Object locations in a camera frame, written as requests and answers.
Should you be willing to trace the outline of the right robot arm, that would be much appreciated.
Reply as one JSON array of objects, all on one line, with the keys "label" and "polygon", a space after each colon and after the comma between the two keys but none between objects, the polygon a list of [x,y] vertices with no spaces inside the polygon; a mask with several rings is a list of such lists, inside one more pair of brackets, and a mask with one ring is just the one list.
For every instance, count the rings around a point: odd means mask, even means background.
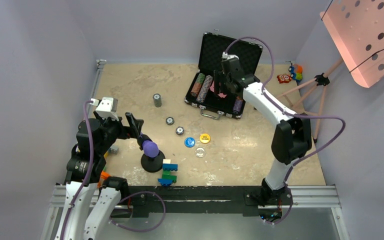
[{"label": "right robot arm", "polygon": [[274,126],[271,151],[273,164],[262,180],[260,192],[249,197],[258,205],[272,204],[287,190],[293,165],[312,148],[310,121],[277,100],[253,73],[246,73],[239,57],[221,59],[221,71],[214,72],[214,90],[234,94],[251,104]]}]

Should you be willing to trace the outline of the colourful toy car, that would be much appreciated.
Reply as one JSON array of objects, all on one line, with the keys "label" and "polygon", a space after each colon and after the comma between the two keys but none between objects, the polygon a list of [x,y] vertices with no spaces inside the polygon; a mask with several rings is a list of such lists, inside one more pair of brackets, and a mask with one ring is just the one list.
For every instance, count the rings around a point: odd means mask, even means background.
[{"label": "colourful toy car", "polygon": [[291,64],[288,68],[290,77],[296,82],[300,82],[303,79],[303,67],[299,64]]}]

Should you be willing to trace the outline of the orange toy piece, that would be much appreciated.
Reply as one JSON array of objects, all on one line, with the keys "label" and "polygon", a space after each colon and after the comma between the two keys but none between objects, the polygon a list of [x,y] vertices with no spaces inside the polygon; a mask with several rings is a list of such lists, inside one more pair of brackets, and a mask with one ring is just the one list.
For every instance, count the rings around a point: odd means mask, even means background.
[{"label": "orange toy piece", "polygon": [[109,177],[111,177],[111,175],[109,173],[107,173],[106,171],[102,171],[100,174],[100,180],[101,181],[107,180]]}]

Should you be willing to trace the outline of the pink playing card deck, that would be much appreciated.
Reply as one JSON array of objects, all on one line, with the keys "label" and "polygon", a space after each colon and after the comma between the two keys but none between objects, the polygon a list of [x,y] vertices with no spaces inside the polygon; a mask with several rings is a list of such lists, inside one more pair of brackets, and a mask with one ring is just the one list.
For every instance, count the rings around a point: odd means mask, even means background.
[{"label": "pink playing card deck", "polygon": [[221,99],[226,98],[228,95],[227,95],[227,94],[224,94],[223,92],[221,92],[221,85],[220,85],[220,83],[218,84],[218,86],[219,86],[219,93],[216,93],[216,91],[215,91],[215,85],[216,85],[216,82],[213,81],[213,82],[211,83],[211,86],[210,86],[209,90],[210,90],[216,97],[218,97],[218,98],[221,98]]}]

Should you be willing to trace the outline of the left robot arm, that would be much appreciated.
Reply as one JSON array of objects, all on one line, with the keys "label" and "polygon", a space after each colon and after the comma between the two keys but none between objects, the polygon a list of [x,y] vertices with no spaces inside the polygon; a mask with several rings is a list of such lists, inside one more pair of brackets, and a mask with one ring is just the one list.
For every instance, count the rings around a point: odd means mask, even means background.
[{"label": "left robot arm", "polygon": [[65,200],[56,240],[96,240],[110,221],[116,206],[129,199],[128,183],[122,177],[109,177],[98,188],[106,165],[105,153],[117,139],[137,139],[144,121],[125,113],[122,118],[87,118],[78,125],[77,143],[66,166]]}]

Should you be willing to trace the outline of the green and red chip row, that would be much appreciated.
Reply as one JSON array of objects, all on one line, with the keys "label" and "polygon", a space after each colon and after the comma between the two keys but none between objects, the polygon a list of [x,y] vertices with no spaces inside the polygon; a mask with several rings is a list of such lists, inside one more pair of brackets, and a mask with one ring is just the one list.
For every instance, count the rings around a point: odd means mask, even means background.
[{"label": "green and red chip row", "polygon": [[196,78],[196,80],[195,80],[195,82],[193,84],[193,87],[192,87],[191,91],[190,91],[190,94],[191,94],[192,97],[197,97],[198,96],[198,94],[199,94],[199,92],[201,90],[201,87],[202,87],[202,85],[204,83],[205,77],[206,77],[206,75],[203,74],[203,73],[199,73],[197,75],[197,78]]}]

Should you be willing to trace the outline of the purple handheld massager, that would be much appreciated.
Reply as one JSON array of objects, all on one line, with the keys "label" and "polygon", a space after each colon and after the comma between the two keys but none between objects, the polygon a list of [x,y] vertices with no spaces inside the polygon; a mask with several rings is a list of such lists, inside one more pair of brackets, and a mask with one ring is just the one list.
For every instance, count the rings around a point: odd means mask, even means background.
[{"label": "purple handheld massager", "polygon": [[155,158],[160,152],[158,145],[153,142],[151,138],[146,134],[141,133],[137,139],[137,142],[140,149],[149,158]]}]

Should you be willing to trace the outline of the yellow big blind button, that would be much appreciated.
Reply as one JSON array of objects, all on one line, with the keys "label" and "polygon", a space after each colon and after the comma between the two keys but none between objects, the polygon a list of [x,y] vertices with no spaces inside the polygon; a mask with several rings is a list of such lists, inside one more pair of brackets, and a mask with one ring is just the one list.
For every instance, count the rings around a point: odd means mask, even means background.
[{"label": "yellow big blind button", "polygon": [[208,133],[202,133],[200,136],[199,136],[199,141],[202,143],[202,144],[208,144],[210,141],[211,141],[211,137]]}]

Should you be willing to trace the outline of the red toy card pack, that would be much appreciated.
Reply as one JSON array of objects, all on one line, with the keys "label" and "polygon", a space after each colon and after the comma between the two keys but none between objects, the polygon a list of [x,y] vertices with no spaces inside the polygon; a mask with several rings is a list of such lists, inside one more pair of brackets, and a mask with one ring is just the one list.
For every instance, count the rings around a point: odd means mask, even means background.
[{"label": "red toy card pack", "polygon": [[287,84],[293,80],[289,74],[279,74],[276,78],[280,84]]}]

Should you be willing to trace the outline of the aluminium table frame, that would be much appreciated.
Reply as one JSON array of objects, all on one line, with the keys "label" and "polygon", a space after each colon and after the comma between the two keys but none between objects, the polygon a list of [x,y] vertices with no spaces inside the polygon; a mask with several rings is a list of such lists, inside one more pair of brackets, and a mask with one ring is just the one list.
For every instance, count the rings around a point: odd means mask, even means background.
[{"label": "aluminium table frame", "polygon": [[[304,118],[307,116],[307,119],[310,121],[309,115],[295,115],[296,117]],[[306,153],[304,157],[301,157],[296,163],[293,164],[293,168],[302,162],[303,160],[308,158],[308,154]],[[99,180],[98,188],[100,189],[103,186],[104,181]],[[290,191],[292,196],[293,203],[288,207],[289,209],[293,207],[299,208],[337,208],[339,207],[339,197],[336,193],[336,188],[334,186],[288,186],[287,182],[287,190]],[[66,187],[65,184],[57,185],[54,189],[54,193],[51,199],[51,208],[53,210],[61,209],[61,217],[63,212],[63,207],[66,198]],[[129,210],[126,205],[119,205],[121,200],[115,205],[111,214],[114,210],[126,211],[129,212],[133,217],[132,210]],[[111,214],[109,217],[109,222],[107,224],[113,224],[114,221],[111,218]],[[279,224],[286,218],[286,214],[282,213],[278,218],[270,217],[265,219],[262,216],[262,221],[270,226],[274,226]],[[45,226],[45,230],[43,231],[42,238],[50,239],[51,231],[55,230],[55,236],[59,228],[60,219],[54,218],[50,223],[47,223]]]}]

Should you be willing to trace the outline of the clear plastic button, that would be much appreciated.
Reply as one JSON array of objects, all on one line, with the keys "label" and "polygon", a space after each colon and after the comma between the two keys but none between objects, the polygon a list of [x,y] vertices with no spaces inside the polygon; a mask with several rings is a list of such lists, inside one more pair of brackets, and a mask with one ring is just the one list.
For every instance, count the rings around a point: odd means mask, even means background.
[{"label": "clear plastic button", "polygon": [[194,153],[198,158],[203,158],[206,156],[206,150],[203,147],[197,147]]}]

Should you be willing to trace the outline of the ten value poker chip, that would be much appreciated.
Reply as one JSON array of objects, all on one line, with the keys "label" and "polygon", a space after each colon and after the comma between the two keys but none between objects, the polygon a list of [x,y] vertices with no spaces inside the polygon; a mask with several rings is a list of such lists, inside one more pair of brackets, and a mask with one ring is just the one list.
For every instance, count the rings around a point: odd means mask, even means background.
[{"label": "ten value poker chip", "polygon": [[185,130],[182,126],[178,126],[175,130],[175,133],[178,135],[178,136],[182,136],[184,133],[185,133]]}]

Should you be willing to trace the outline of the black aluminium poker case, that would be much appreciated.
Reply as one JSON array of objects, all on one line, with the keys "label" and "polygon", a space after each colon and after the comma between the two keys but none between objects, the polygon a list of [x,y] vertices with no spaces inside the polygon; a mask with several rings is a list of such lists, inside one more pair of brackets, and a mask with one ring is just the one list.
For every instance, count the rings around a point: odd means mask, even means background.
[{"label": "black aluminium poker case", "polygon": [[[236,115],[233,114],[233,106],[237,98],[236,95],[227,94],[226,98],[219,98],[209,90],[204,102],[199,103],[196,101],[197,97],[191,96],[190,92],[199,73],[203,73],[205,76],[211,75],[213,77],[214,70],[222,71],[222,53],[234,40],[235,39],[232,37],[212,32],[205,32],[203,34],[197,72],[184,97],[184,102],[186,104],[199,108],[202,110],[201,114],[203,116],[207,116],[215,120],[218,120],[221,116],[237,120],[241,119],[246,102],[243,101],[241,111],[238,115]],[[262,52],[262,45],[244,40],[238,41],[228,50],[228,53],[239,57],[240,64],[247,74],[254,74],[256,72]],[[218,116],[215,117],[213,115],[206,115],[203,112],[204,110],[217,113]]]}]

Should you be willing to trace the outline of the grey toy brick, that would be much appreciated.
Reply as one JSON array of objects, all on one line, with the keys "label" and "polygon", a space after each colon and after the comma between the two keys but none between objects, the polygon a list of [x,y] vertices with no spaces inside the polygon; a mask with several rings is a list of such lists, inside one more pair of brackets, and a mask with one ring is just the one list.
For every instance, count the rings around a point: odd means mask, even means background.
[{"label": "grey toy brick", "polygon": [[112,146],[109,148],[108,152],[109,152],[110,154],[116,155],[116,154],[118,154],[118,152],[119,152],[119,147],[118,147],[118,146],[115,146],[115,145],[112,145]]}]

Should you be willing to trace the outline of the blue dealer button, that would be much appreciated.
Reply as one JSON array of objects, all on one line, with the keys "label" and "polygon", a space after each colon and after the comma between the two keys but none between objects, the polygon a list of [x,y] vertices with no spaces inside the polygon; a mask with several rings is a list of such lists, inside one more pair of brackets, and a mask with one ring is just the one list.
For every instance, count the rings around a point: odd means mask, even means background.
[{"label": "blue dealer button", "polygon": [[196,140],[193,137],[187,137],[184,140],[184,145],[187,148],[192,148],[192,147],[194,147],[196,145]]}]

